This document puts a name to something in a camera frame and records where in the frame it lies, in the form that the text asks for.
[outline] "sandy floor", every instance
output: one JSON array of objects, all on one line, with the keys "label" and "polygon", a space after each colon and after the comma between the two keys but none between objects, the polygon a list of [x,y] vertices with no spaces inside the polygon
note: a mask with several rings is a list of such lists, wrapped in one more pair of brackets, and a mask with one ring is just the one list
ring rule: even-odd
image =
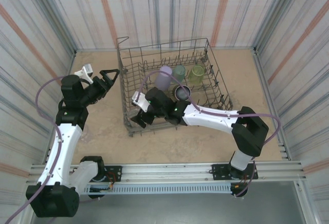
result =
[{"label": "sandy floor", "polygon": [[[269,113],[249,50],[216,50],[217,62],[234,104],[250,106],[257,113]],[[94,75],[118,67],[116,52],[77,53],[72,71],[91,63]],[[129,137],[123,125],[120,83],[105,99],[88,107],[89,116],[76,147],[73,163],[83,156],[99,155],[105,163],[184,163],[229,161],[237,146],[227,133],[205,127],[179,127]],[[264,119],[274,131],[272,121]],[[277,139],[262,150],[258,160],[281,160]]]}]

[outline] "wire basket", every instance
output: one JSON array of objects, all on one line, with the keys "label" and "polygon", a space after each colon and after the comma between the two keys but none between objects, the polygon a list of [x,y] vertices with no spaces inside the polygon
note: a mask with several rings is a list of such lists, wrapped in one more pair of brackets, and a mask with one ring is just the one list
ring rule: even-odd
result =
[{"label": "wire basket", "polygon": [[[170,66],[172,69],[177,65],[185,67],[186,73],[182,84],[191,89],[191,97],[198,105],[222,110],[233,109],[233,103],[207,38],[120,49],[119,45],[128,38],[128,36],[117,38],[117,54],[120,69],[123,123],[129,136],[175,127],[175,125],[159,118],[156,118],[153,124],[147,125],[146,128],[142,128],[130,120],[139,111],[132,105],[133,94],[139,90],[141,82],[148,73],[159,70],[164,65]],[[205,75],[201,84],[192,85],[188,75],[193,66],[197,64],[204,66]],[[155,78],[156,74],[148,78],[142,89],[144,94],[155,87]],[[177,83],[172,82],[169,89],[165,91],[167,96],[173,100],[176,100],[172,95],[172,90],[176,85]]]}]

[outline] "orange stripe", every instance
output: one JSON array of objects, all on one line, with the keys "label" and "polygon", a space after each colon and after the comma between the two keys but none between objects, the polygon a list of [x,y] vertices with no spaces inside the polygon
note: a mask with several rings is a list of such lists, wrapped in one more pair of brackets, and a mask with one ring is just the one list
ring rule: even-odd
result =
[{"label": "orange stripe", "polygon": [[322,6],[320,11],[317,13],[317,15],[313,18],[311,23],[305,29],[304,33],[301,35],[301,37],[294,44],[294,46],[291,48],[289,53],[286,55],[286,57],[283,59],[283,61],[280,63],[280,65],[277,67],[277,69],[274,71],[274,73],[268,80],[268,84],[272,83],[273,79],[276,77],[276,75],[279,73],[279,71],[281,71],[283,66],[287,63],[287,61],[291,58],[291,56],[293,56],[293,54],[296,52],[296,50],[299,48],[299,46],[302,44],[302,42],[305,40],[305,38],[312,32],[312,30],[316,27],[316,25],[320,22],[320,20],[328,12],[328,10],[329,10],[329,0],[327,0],[327,2]]},{"label": "orange stripe", "polygon": [[329,158],[304,167],[304,173],[305,174],[315,173],[327,167],[329,167]]},{"label": "orange stripe", "polygon": [[41,64],[46,68],[46,70],[50,73],[53,78],[56,78],[57,75],[36,49],[36,47],[31,43],[30,39],[23,33],[23,31],[18,27],[6,9],[0,4],[0,14],[4,18],[4,20],[10,25],[10,27],[16,32],[16,34],[21,38],[23,43],[28,47],[28,49],[34,54],[34,56],[41,62]]},{"label": "orange stripe", "polygon": [[112,16],[112,13],[111,13],[111,9],[109,7],[109,4],[108,4],[107,0],[101,0],[101,1],[102,1],[102,5],[103,5],[103,8],[104,8],[106,21],[107,21],[109,30],[111,32],[113,43],[114,43],[115,47],[117,47],[116,39],[117,39],[118,36],[117,36],[117,31],[115,29],[115,24],[114,24],[113,16]]},{"label": "orange stripe", "polygon": [[28,178],[30,173],[28,171],[19,169],[17,167],[8,165],[8,164],[4,164],[4,163],[0,163],[0,171],[8,173],[8,174],[13,174],[13,175],[17,175],[20,177],[24,177],[24,178]]},{"label": "orange stripe", "polygon": [[220,0],[220,2],[218,4],[216,18],[215,18],[215,24],[214,24],[214,28],[213,28],[213,32],[212,32],[212,36],[211,36],[211,40],[210,40],[211,47],[214,47],[216,45],[218,34],[220,32],[221,25],[223,22],[223,17],[225,14],[227,2],[228,2],[228,0]]}]

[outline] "gray floor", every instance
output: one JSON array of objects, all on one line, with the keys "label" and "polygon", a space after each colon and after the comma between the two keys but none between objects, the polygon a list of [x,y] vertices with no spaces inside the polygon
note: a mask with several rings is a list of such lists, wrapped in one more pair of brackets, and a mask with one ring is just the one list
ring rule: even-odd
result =
[{"label": "gray floor", "polygon": [[[35,218],[33,224],[48,223]],[[244,199],[229,194],[105,196],[82,203],[73,218],[52,223],[305,223],[292,182],[255,182]]]}]

